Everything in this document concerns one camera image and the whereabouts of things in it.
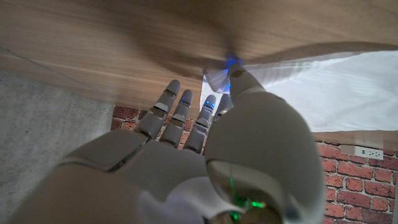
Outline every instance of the white robotic arm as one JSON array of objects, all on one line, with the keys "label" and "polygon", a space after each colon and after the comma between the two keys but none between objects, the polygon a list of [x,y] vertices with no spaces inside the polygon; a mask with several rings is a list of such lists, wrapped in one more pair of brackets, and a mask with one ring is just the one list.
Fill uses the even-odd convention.
[{"label": "white robotic arm", "polygon": [[172,81],[133,132],[111,131],[73,151],[9,223],[320,223],[323,174],[312,135],[284,100],[234,64],[209,131],[209,96],[177,150],[192,102]]}]

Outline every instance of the electrical outlet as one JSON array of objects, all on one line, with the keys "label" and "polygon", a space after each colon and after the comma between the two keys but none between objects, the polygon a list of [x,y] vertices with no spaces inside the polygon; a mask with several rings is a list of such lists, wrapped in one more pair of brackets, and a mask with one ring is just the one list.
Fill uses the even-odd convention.
[{"label": "electrical outlet", "polygon": [[383,150],[371,149],[368,147],[355,146],[354,155],[383,160]]}]

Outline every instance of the robot finger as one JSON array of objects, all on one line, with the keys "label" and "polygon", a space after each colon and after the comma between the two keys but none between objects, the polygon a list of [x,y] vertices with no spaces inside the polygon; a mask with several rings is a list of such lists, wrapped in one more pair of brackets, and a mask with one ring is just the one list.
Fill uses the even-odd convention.
[{"label": "robot finger", "polygon": [[184,129],[185,120],[187,119],[189,108],[191,107],[192,98],[193,93],[191,90],[185,90],[184,93],[182,93],[172,119],[159,139],[160,142],[170,144],[174,148],[178,147],[182,131]]},{"label": "robot finger", "polygon": [[162,128],[179,90],[180,82],[178,80],[171,81],[155,105],[149,109],[148,113],[143,117],[134,131],[145,134],[149,139],[155,139]]},{"label": "robot finger", "polygon": [[208,96],[201,108],[198,119],[193,125],[192,131],[185,142],[183,147],[184,149],[190,149],[196,153],[201,153],[215,105],[216,97],[214,95]]},{"label": "robot finger", "polygon": [[214,115],[212,124],[215,124],[218,119],[233,107],[231,97],[228,94],[223,94],[218,104],[216,114]]}]

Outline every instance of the concrete wall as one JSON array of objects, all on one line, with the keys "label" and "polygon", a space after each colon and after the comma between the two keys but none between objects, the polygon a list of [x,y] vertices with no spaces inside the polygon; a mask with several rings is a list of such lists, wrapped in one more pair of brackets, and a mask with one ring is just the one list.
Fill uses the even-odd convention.
[{"label": "concrete wall", "polygon": [[110,130],[112,110],[0,72],[0,223],[61,157]]}]

